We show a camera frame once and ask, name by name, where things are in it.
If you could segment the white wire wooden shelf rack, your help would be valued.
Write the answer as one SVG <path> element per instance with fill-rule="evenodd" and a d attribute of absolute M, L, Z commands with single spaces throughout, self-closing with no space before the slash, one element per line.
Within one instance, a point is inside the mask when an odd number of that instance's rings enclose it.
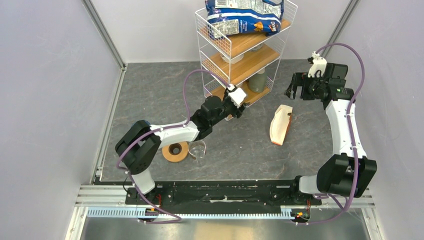
<path fill-rule="evenodd" d="M 220 79 L 242 88 L 247 94 L 244 100 L 247 106 L 254 104 L 268 94 L 273 88 L 277 75 L 275 71 L 271 72 L 268 66 L 276 68 L 279 66 L 286 45 L 285 41 L 290 33 L 290 27 L 295 19 L 297 9 L 297 5 L 293 2 L 284 1 L 282 29 L 276 36 L 253 33 L 243 36 L 224 36 L 219 39 L 210 37 L 207 28 L 206 8 L 197 10 L 195 22 L 201 68 L 214 73 L 214 75 L 202 74 L 204 96 L 224 96 L 226 86 Z M 250 51 L 251 48 L 259 44 L 263 44 L 260 50 Z M 244 54 L 244 57 L 238 63 L 229 64 L 221 59 L 220 54 L 230 58 Z M 252 92 L 248 87 L 248 80 L 261 69 L 265 69 L 267 74 L 266 86 L 264 91 L 260 93 Z"/>

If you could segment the clear glass carafe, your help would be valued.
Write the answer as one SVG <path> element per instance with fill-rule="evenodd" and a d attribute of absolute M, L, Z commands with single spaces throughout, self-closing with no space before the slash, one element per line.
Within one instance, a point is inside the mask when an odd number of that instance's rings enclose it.
<path fill-rule="evenodd" d="M 206 143 L 203 140 L 191 141 L 188 143 L 188 154 L 197 167 L 204 163 L 206 155 Z"/>

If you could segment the round wooden dripper stand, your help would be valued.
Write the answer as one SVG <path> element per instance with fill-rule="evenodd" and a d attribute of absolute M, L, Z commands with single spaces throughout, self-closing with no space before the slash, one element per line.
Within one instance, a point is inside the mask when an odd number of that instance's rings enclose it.
<path fill-rule="evenodd" d="M 163 157 L 171 163 L 183 161 L 188 154 L 189 146 L 186 141 L 166 145 L 162 148 Z"/>

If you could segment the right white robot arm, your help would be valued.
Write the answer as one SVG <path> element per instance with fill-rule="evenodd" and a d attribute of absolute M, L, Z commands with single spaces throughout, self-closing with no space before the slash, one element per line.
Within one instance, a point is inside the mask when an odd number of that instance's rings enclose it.
<path fill-rule="evenodd" d="M 285 95 L 305 101 L 320 100 L 328 117 L 332 137 L 332 156 L 316 175 L 297 176 L 297 186 L 288 191 L 289 200 L 300 205 L 309 194 L 335 194 L 354 198 L 362 196 L 377 172 L 377 162 L 362 148 L 355 120 L 354 90 L 347 88 L 345 64 L 327 63 L 313 74 L 295 72 Z"/>

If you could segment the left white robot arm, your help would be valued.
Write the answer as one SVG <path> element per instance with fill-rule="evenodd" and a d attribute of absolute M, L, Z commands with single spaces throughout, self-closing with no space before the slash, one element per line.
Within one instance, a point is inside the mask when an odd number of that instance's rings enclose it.
<path fill-rule="evenodd" d="M 187 122 L 153 125 L 139 120 L 134 123 L 115 145 L 115 152 L 138 189 L 137 197 L 147 205 L 157 198 L 149 167 L 159 149 L 180 142 L 204 139 L 212 133 L 213 126 L 228 116 L 239 118 L 245 109 L 246 97 L 247 94 L 241 88 L 227 89 L 223 98 L 216 95 L 207 97 Z"/>

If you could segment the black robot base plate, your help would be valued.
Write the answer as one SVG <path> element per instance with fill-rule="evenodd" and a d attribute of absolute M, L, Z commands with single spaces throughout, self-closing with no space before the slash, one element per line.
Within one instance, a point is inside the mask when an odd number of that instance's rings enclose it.
<path fill-rule="evenodd" d="M 294 179 L 158 181 L 145 195 L 175 214 L 277 214 L 282 206 L 320 206 Z"/>

